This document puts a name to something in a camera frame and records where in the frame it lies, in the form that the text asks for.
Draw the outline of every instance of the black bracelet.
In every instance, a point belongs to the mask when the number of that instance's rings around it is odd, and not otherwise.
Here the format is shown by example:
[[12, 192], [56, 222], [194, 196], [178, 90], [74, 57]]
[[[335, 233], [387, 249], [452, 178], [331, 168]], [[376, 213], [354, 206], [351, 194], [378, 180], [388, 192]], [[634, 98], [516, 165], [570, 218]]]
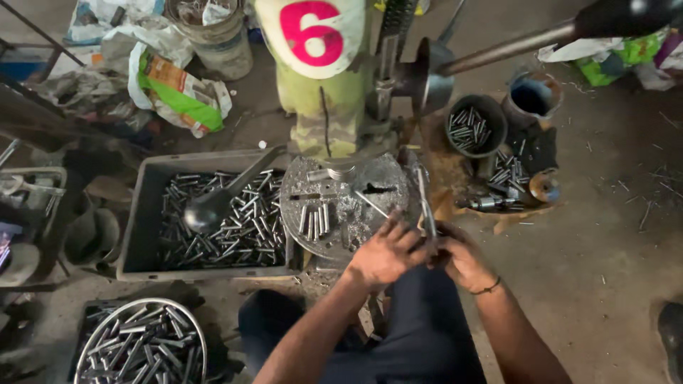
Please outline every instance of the black bracelet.
[[493, 288], [496, 288], [498, 286], [498, 284], [501, 283], [501, 280], [502, 280], [501, 277], [498, 276], [498, 279], [496, 280], [495, 284], [493, 284], [492, 286], [490, 286], [488, 288], [484, 288], [483, 290], [480, 290], [479, 292], [472, 292], [472, 294], [489, 293], [493, 290]]

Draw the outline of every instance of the container of pins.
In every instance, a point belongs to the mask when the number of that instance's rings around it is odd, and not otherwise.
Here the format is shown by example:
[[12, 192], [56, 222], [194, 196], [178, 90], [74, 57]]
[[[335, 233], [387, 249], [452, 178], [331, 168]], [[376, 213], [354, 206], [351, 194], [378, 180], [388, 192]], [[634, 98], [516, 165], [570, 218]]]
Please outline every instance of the container of pins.
[[507, 137], [501, 106], [486, 95], [468, 95], [450, 109], [445, 121], [451, 146], [472, 159], [493, 155]]

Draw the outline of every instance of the dirty floor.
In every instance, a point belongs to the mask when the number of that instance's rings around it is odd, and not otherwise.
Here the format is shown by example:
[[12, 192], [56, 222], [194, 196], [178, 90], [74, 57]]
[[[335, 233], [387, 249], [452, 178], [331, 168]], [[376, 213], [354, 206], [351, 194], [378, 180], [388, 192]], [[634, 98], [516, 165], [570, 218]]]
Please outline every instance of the dirty floor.
[[[66, 30], [73, 0], [9, 1], [55, 37]], [[463, 55], [505, 38], [573, 16], [587, 0], [470, 1], [450, 42]], [[455, 1], [432, 1], [416, 19], [405, 58], [412, 59], [422, 36], [437, 37]], [[25, 34], [0, 10], [2, 35]], [[263, 46], [253, 47], [255, 66], [245, 79], [228, 85], [238, 93], [227, 128], [196, 140], [174, 133], [164, 152], [200, 152], [256, 148], [288, 138], [293, 120], [278, 111], [273, 60]], [[505, 89], [518, 70], [538, 64], [532, 55], [510, 59], [461, 74], [453, 99], [469, 93]], [[659, 167], [675, 177], [683, 172], [683, 130], [663, 115], [683, 120], [680, 90], [644, 92], [633, 79], [591, 90], [575, 68], [562, 64], [545, 69], [564, 84], [565, 99], [553, 119], [557, 140], [563, 204], [532, 219], [492, 234], [493, 222], [458, 219], [481, 242], [495, 269], [519, 298], [527, 316], [576, 383], [666, 383], [665, 357], [654, 330], [657, 305], [683, 291], [682, 199], [649, 175]], [[647, 201], [655, 201], [639, 229]], [[313, 301], [332, 277], [301, 275], [281, 282], [196, 282], [225, 339], [234, 334], [236, 310], [245, 294], [270, 286], [304, 294]], [[70, 348], [83, 302], [134, 292], [145, 284], [108, 282], [77, 275], [52, 294], [39, 294], [40, 321], [34, 344], [46, 358]], [[495, 358], [467, 296], [468, 317], [479, 356], [490, 383], [501, 383]], [[54, 376], [55, 382], [60, 377]]]

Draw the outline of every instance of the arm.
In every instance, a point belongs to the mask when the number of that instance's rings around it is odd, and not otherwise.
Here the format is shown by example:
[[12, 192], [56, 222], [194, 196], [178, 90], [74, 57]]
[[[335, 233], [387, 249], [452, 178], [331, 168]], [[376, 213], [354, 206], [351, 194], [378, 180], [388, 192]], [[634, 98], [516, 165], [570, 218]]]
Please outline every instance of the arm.
[[423, 262], [424, 249], [410, 252], [420, 239], [416, 230], [392, 214], [353, 256], [335, 286], [282, 338], [254, 379], [255, 384], [315, 383], [368, 294], [394, 282]]
[[[440, 248], [449, 262], [446, 272], [469, 292], [495, 286], [498, 277], [478, 259], [480, 250], [462, 230], [438, 223], [447, 237]], [[475, 297], [486, 335], [507, 384], [562, 383], [571, 379], [503, 284]]]

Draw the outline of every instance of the pink number 6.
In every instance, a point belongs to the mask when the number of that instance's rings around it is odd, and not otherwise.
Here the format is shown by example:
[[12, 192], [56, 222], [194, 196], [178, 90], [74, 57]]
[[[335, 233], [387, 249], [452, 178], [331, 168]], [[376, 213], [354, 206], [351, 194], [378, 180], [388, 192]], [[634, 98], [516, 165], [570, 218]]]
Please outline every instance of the pink number 6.
[[[294, 56], [310, 66], [328, 66], [342, 56], [344, 47], [342, 34], [326, 25], [314, 25], [301, 30], [301, 19], [307, 14], [314, 14], [318, 20], [324, 20], [339, 16], [339, 10], [324, 1], [301, 1], [287, 5], [280, 11], [282, 33]], [[325, 52], [321, 56], [314, 57], [306, 51], [305, 43], [312, 38], [320, 38], [324, 42]]]

